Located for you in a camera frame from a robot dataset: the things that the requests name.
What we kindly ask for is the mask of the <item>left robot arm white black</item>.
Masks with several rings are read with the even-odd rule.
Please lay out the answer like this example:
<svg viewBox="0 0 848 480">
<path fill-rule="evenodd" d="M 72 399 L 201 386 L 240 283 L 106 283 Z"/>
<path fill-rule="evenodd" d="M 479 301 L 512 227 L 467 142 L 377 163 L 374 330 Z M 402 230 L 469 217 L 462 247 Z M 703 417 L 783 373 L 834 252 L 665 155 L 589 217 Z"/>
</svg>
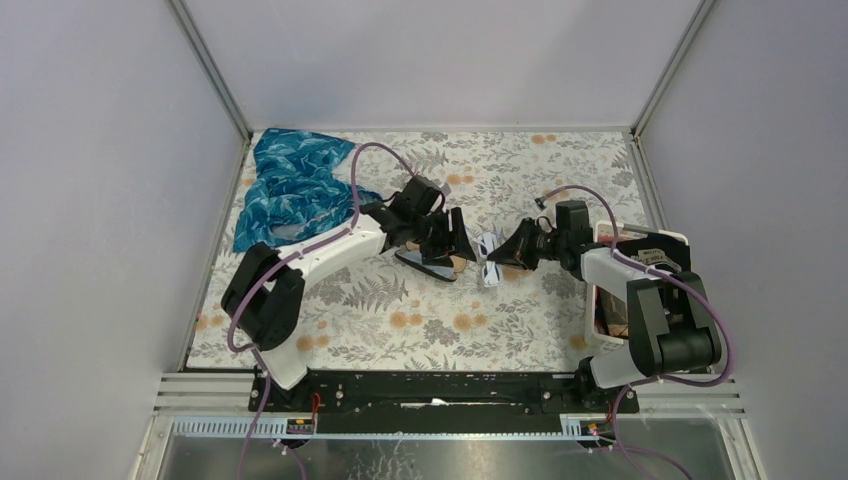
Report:
<svg viewBox="0 0 848 480">
<path fill-rule="evenodd" d="M 367 202 L 350 223 L 305 242 L 250 247 L 220 300 L 233 329 L 249 338 L 248 350 L 274 382 L 272 398 L 288 411 L 309 401 L 308 372 L 296 345 L 304 294 L 316 283 L 360 260 L 394 251 L 404 264 L 452 282 L 455 259 L 476 261 L 460 208 L 421 175 L 386 201 Z"/>
</svg>

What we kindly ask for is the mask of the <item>large light blue cloth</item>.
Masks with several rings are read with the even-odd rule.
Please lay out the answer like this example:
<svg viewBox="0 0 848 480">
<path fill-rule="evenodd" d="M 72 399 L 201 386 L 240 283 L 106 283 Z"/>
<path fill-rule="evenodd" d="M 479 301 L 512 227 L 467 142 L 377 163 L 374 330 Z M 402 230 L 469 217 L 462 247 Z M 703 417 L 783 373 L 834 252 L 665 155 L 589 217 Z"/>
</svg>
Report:
<svg viewBox="0 0 848 480">
<path fill-rule="evenodd" d="M 453 282 L 456 280 L 453 263 L 448 259 L 447 265 L 429 265 L 423 262 L 423 257 L 418 250 L 398 251 L 395 256 L 408 266 L 411 266 L 425 274 L 443 281 Z"/>
</svg>

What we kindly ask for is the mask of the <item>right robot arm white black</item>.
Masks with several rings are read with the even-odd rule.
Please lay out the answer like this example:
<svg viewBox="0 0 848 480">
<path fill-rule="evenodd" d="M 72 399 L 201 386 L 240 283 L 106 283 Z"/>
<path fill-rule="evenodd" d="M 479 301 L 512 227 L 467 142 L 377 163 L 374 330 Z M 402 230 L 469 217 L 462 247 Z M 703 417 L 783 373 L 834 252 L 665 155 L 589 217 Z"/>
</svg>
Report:
<svg viewBox="0 0 848 480">
<path fill-rule="evenodd" d="M 617 249 L 598 243 L 582 201 L 562 201 L 555 224 L 542 227 L 525 218 L 486 258 L 498 265 L 534 270 L 554 261 L 572 277 L 623 302 L 628 337 L 624 346 L 589 358 L 573 386 L 575 402 L 597 412 L 613 398 L 613 388 L 717 364 L 722 342 L 706 307 L 698 275 L 671 275 L 638 264 Z"/>
</svg>

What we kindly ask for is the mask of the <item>blue patterned fabric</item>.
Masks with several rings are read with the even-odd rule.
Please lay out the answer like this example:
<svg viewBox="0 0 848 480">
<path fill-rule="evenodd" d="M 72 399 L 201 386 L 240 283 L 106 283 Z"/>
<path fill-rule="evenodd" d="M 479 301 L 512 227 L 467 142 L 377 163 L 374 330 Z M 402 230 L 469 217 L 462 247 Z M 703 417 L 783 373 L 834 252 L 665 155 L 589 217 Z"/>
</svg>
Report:
<svg viewBox="0 0 848 480">
<path fill-rule="evenodd" d="M 235 225 L 233 251 L 293 245 L 349 223 L 352 187 L 333 171 L 355 147 L 320 133 L 265 130 L 253 149 L 256 179 Z"/>
</svg>

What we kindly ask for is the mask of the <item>black glasses case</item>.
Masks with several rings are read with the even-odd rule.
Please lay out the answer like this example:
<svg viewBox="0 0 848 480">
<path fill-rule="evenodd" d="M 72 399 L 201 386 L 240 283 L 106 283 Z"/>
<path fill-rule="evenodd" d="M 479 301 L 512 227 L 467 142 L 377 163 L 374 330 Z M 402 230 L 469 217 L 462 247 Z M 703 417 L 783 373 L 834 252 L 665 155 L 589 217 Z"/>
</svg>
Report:
<svg viewBox="0 0 848 480">
<path fill-rule="evenodd" d="M 418 244 L 415 244 L 415 243 L 412 243 L 412 242 L 408 242 L 406 245 L 399 247 L 399 248 L 398 248 L 398 249 L 394 252 L 394 257 L 395 257 L 397 260 L 399 260 L 399 259 L 395 256 L 395 254 L 396 254 L 398 251 L 404 251 L 404 250 L 418 250 L 418 251 L 420 252 L 420 248 L 419 248 L 419 245 L 418 245 Z M 424 261 L 424 259 L 423 259 L 423 262 L 424 262 L 425 264 L 429 264 L 429 265 L 447 265 L 447 264 L 448 264 L 448 259 L 450 259 L 450 260 L 452 261 L 452 263 L 453 263 L 454 270 L 455 270 L 455 275 L 456 275 L 456 280 L 457 280 L 457 279 L 458 279 L 458 277 L 459 277 L 459 275 L 465 271 L 465 269 L 466 269 L 466 267 L 467 267 L 467 264 L 468 264 L 468 261 L 467 261 L 467 260 L 465 260 L 465 259 L 463 259 L 463 258 L 459 258 L 459 257 L 451 256 L 451 257 L 444 257 L 444 258 L 441 258 L 441 259 L 436 259 L 436 260 L 434 260 L 433 262 L 430 262 L 430 263 L 425 262 L 425 261 Z"/>
</svg>

